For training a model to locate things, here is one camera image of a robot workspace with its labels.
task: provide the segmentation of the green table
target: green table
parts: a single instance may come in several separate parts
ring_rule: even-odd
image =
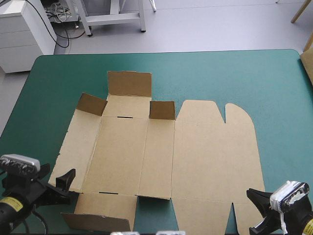
[[[111,70],[152,72],[153,100],[174,100],[177,113],[186,99],[214,100],[223,116],[226,103],[241,106],[255,124],[266,189],[286,180],[313,185],[313,89],[293,50],[39,57],[0,138],[0,154],[23,154],[53,166],[81,93],[106,98]],[[60,216],[74,207],[39,211],[51,233],[82,233],[71,231]],[[43,232],[34,217],[28,222],[33,233]],[[138,200],[136,230],[176,228],[170,201]],[[233,216],[227,232],[235,232]]]

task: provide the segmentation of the unfolded cardboard box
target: unfolded cardboard box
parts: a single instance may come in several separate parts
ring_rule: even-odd
[[[224,234],[231,203],[240,234],[260,219],[246,189],[264,190],[249,115],[213,101],[151,101],[150,73],[108,72],[107,100],[82,94],[49,182],[76,169],[71,228],[129,231],[138,196],[172,198],[187,234]]]

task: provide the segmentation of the floor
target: floor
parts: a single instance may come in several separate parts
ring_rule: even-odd
[[[103,0],[84,0],[90,15],[107,13]],[[156,0],[157,12],[145,1],[146,33],[139,24],[95,26],[93,36],[72,40],[55,54],[138,53],[291,48],[302,49],[313,30],[313,3],[298,19],[290,20],[303,0]],[[137,9],[127,0],[124,11]],[[74,37],[83,27],[67,25]],[[59,40],[66,45],[66,40]],[[0,134],[11,114],[28,72],[0,70]]]

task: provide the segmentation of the white table leg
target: white table leg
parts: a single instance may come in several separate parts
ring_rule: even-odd
[[[145,10],[143,7],[143,0],[138,0],[138,6],[139,6],[139,16],[140,16],[140,23],[141,23],[141,32],[146,32]]]
[[[85,11],[85,5],[83,6],[83,2],[82,0],[75,0],[76,2],[76,6],[77,6],[77,9],[78,9],[78,13],[80,15],[80,19],[83,23],[83,26],[84,26],[84,29],[85,29],[85,32],[87,35],[92,35],[90,29],[89,29],[89,25],[87,23],[87,20],[86,20],[86,14],[87,12]]]

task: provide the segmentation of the cable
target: cable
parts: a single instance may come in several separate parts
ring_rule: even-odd
[[[29,235],[29,234],[30,234],[30,232],[29,232],[29,226],[28,226],[26,220],[23,221],[23,224],[24,224],[24,226],[25,226],[26,235]]]
[[[50,15],[51,15],[51,18],[52,18],[52,17],[57,17],[57,15],[55,15],[55,14],[52,13],[52,12],[46,11],[46,13],[47,13],[47,14],[50,14]],[[61,25],[62,25],[64,31],[67,33],[67,30],[65,29],[64,25],[62,24],[62,22],[60,22],[60,23],[61,23]],[[80,38],[81,36],[84,35],[84,33],[85,33],[85,32],[83,32],[81,35],[79,35],[79,36],[77,36],[77,37],[71,37],[71,38],[70,38],[70,37],[68,37],[68,34],[67,34],[67,37],[64,37],[64,36],[62,36],[62,35],[60,35],[60,34],[57,34],[57,33],[55,32],[56,35],[58,35],[58,36],[61,37],[61,38],[65,38],[65,39],[76,39],[76,38]]]
[[[34,205],[32,213],[34,216],[36,216],[42,222],[42,224],[44,225],[44,228],[45,228],[45,235],[48,235],[48,224],[45,221],[45,219],[35,209],[36,209],[36,205]]]
[[[69,39],[67,39],[67,46],[63,46],[63,45],[60,45],[59,43],[57,43],[57,40],[55,40],[52,36],[52,34],[50,33],[47,25],[45,24],[45,21],[43,20],[43,18],[41,17],[39,11],[37,10],[37,8],[29,1],[29,0],[25,0],[26,2],[28,2],[34,9],[35,11],[37,12],[37,14],[39,15],[40,19],[43,21],[44,25],[45,25],[45,28],[47,29],[50,37],[52,38],[52,40],[56,43],[56,45],[58,45],[59,47],[62,47],[62,48],[67,48],[69,46]]]

